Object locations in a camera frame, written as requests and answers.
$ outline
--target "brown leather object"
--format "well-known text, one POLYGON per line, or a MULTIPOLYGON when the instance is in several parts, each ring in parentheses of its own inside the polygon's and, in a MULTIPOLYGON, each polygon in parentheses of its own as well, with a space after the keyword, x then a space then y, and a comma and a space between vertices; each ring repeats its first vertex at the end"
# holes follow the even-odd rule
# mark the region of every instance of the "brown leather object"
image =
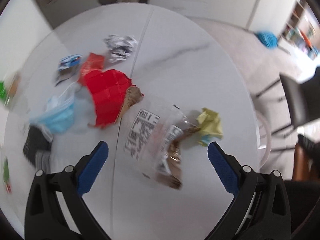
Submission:
POLYGON ((319 180, 319 171, 312 164, 311 169, 309 169, 309 161, 305 150, 296 144, 294 148, 294 163, 293 163, 293 181, 308 181, 308 180, 319 180))

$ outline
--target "table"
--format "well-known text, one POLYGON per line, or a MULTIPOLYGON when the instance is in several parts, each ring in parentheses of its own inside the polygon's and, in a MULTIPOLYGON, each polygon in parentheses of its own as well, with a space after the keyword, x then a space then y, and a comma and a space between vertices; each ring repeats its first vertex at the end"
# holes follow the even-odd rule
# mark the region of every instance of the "table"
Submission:
MULTIPOLYGON (((32 52, 21 75, 17 103, 8 116, 4 156, 8 157, 12 194, 8 200, 24 223, 35 169, 23 156, 30 112, 76 80, 54 87, 58 61, 71 54, 106 54, 102 41, 110 34, 134 35, 139 42, 131 57, 113 66, 132 78, 147 96, 160 96, 196 116, 202 107, 220 113, 224 138, 218 143, 239 163, 257 170, 253 104, 230 57, 203 29, 185 17, 146 4, 114 4, 86 11, 59 26, 32 52)), ((125 126, 91 129, 92 99, 86 88, 76 94, 75 124, 52 144, 52 172, 75 164, 104 140, 109 157, 92 190, 84 195, 89 209, 113 239, 204 239, 220 220, 233 196, 222 186, 207 158, 207 149, 182 144, 182 190, 145 178, 123 151, 125 126)), ((70 214, 65 212, 70 227, 70 214)))

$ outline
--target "silver bolt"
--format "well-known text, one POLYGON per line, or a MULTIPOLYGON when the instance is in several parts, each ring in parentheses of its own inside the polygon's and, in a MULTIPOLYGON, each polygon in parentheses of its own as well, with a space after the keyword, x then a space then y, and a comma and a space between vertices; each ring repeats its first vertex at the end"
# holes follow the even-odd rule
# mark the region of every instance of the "silver bolt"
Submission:
POLYGON ((65 170, 65 172, 71 172, 71 171, 73 171, 73 166, 69 165, 64 170, 65 170))
POLYGON ((249 173, 251 172, 251 168, 249 166, 243 166, 243 171, 249 173))
POLYGON ((276 177, 280 177, 280 171, 274 170, 273 171, 273 175, 275 175, 276 177))
POLYGON ((37 177, 40 177, 42 174, 43 174, 43 170, 39 170, 39 171, 36 172, 36 176, 37 177))

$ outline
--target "floor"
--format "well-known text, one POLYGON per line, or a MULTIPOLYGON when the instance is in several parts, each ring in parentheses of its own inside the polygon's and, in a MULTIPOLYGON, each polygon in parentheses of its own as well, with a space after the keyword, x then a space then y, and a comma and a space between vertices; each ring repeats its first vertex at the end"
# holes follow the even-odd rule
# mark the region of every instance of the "floor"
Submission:
MULTIPOLYGON (((290 123, 286 101, 277 102, 277 98, 284 95, 280 84, 259 99, 255 99, 253 95, 275 81, 280 72, 300 81, 307 79, 313 75, 315 64, 300 55, 299 52, 290 55, 279 48, 267 49, 253 33, 240 28, 211 20, 197 18, 192 18, 192 20, 215 38, 230 55, 252 95, 255 109, 266 117, 271 129, 275 130, 290 123)), ((319 141, 320 121, 299 128, 299 133, 304 133, 313 140, 319 141)), ((272 148, 294 146, 296 142, 297 132, 292 133, 286 139, 273 137, 272 148)), ((283 153, 270 153, 266 164, 261 168, 261 172, 270 173, 277 169, 284 179, 291 179, 293 158, 293 150, 283 153)))

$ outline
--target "blue face mask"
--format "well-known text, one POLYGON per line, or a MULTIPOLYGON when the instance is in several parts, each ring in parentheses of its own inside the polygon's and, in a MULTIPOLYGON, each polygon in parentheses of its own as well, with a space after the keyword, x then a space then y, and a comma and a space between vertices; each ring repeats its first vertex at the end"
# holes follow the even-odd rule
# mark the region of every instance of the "blue face mask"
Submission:
POLYGON ((30 123, 44 125, 53 134, 68 130, 74 123, 75 86, 72 83, 61 96, 50 98, 46 111, 30 123))

